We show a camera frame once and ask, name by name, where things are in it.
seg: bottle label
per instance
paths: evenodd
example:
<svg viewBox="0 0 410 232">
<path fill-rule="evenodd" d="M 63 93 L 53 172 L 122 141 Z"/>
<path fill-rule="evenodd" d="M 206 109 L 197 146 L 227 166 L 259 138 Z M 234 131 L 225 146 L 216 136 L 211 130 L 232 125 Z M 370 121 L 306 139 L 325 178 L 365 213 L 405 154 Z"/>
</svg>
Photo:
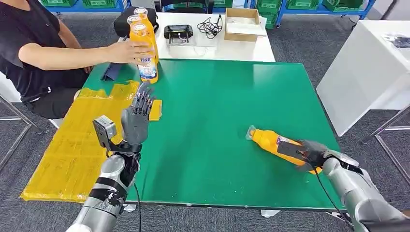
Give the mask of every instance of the bottle label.
<svg viewBox="0 0 410 232">
<path fill-rule="evenodd" d="M 141 58 L 139 62 L 144 63 L 143 65 L 138 64 L 141 78 L 150 80 L 157 76 L 157 69 L 152 58 Z"/>
<path fill-rule="evenodd" d="M 288 139 L 288 138 L 285 138 L 285 137 L 282 137 L 282 136 L 278 136 L 278 140 L 276 140 L 276 144 L 279 144 L 280 142 L 287 142 L 287 143 L 290 143 L 291 142 L 291 140 L 290 139 Z"/>
</svg>

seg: gray floor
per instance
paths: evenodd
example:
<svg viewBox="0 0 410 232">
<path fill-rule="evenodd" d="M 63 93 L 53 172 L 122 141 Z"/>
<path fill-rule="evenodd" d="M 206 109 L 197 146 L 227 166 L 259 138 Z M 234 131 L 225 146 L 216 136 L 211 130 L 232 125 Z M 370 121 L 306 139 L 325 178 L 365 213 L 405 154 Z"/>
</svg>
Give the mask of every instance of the gray floor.
<svg viewBox="0 0 410 232">
<path fill-rule="evenodd" d="M 116 14 L 64 14 L 63 21 L 73 30 L 84 47 L 108 45 L 116 40 L 112 22 Z M 268 36 L 277 61 L 303 63 L 313 86 L 317 86 L 330 63 L 350 33 L 348 19 L 332 16 L 286 16 L 281 29 L 269 30 Z M 17 105 L 35 123 L 49 133 L 31 131 L 0 175 L 0 231 L 64 231 L 81 207 L 76 203 L 25 202 L 19 199 L 24 186 L 50 143 L 54 127 L 47 120 Z M 410 209 L 410 188 L 387 158 L 381 146 L 372 140 L 368 145 L 358 141 L 391 117 L 395 112 L 371 111 L 346 135 L 337 138 L 346 154 L 358 159 L 368 169 L 386 200 L 399 209 Z M 0 105 L 0 115 L 11 115 Z M 5 154 L 24 127 L 21 122 L 0 122 L 0 154 Z M 410 133 L 390 132 L 383 137 L 409 166 Z M 344 232 L 343 223 L 325 213 L 282 211 L 275 217 L 263 218 L 258 210 L 142 206 L 143 231 L 275 231 L 275 232 Z M 124 213 L 116 231 L 138 230 L 135 212 Z"/>
</svg>

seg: plastic bottle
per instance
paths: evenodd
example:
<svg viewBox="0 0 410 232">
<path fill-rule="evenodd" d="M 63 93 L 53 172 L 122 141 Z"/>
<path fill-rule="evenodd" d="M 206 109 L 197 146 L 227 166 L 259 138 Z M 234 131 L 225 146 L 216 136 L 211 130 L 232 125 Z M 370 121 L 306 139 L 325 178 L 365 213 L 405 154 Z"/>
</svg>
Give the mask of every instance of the plastic bottle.
<svg viewBox="0 0 410 232">
<path fill-rule="evenodd" d="M 142 23 L 141 17 L 138 15 L 131 15 L 127 18 L 127 23 L 132 27 L 134 24 Z"/>
<path fill-rule="evenodd" d="M 285 154 L 281 154 L 278 152 L 279 142 L 284 141 L 295 145 L 301 145 L 300 143 L 293 141 L 291 139 L 285 138 L 283 136 L 278 135 L 274 131 L 271 130 L 259 130 L 256 129 L 253 125 L 249 127 L 248 133 L 246 134 L 246 139 L 253 140 L 256 142 L 262 149 L 275 154 L 282 159 L 285 159 L 297 166 L 303 166 L 306 162 L 295 157 L 291 157 Z M 320 173 L 322 171 L 321 168 L 316 168 L 316 171 Z"/>
<path fill-rule="evenodd" d="M 138 7 L 137 9 L 134 10 L 134 15 L 139 16 L 141 18 L 142 24 L 146 26 L 148 35 L 151 38 L 152 43 L 154 44 L 154 48 L 155 48 L 155 63 L 158 64 L 159 56 L 158 56 L 157 42 L 155 41 L 154 27 L 152 26 L 151 22 L 148 19 L 148 10 L 144 7 Z"/>
<path fill-rule="evenodd" d="M 130 39 L 132 41 L 147 42 L 149 47 L 153 47 L 151 38 L 147 34 L 147 29 L 144 24 L 132 24 L 130 30 Z M 158 67 L 154 58 L 138 59 L 138 69 L 142 81 L 149 81 L 151 84 L 158 81 Z"/>
</svg>

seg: black shorts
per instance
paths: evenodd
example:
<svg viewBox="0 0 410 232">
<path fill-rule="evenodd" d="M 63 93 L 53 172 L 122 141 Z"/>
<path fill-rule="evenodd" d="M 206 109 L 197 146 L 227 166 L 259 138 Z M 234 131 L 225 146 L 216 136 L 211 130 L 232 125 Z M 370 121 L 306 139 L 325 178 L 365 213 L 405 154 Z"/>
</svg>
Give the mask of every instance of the black shorts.
<svg viewBox="0 0 410 232">
<path fill-rule="evenodd" d="M 34 102 L 25 102 L 27 108 L 33 113 L 48 119 L 64 118 L 74 101 L 74 96 L 79 88 L 64 88 L 52 91 Z"/>
</svg>

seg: black bag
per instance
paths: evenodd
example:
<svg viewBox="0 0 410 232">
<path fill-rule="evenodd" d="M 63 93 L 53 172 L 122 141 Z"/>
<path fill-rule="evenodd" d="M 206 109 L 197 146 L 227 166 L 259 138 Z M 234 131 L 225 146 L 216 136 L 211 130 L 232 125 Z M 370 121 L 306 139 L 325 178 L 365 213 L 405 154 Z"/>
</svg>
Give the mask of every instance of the black bag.
<svg viewBox="0 0 410 232">
<path fill-rule="evenodd" d="M 125 37 L 130 35 L 130 25 L 127 23 L 128 17 L 134 14 L 134 10 L 137 7 L 127 8 L 115 21 L 114 29 L 119 37 Z M 154 32 L 157 32 L 160 27 L 157 23 L 157 12 L 155 9 L 147 8 L 148 10 L 148 20 L 154 27 Z"/>
</svg>

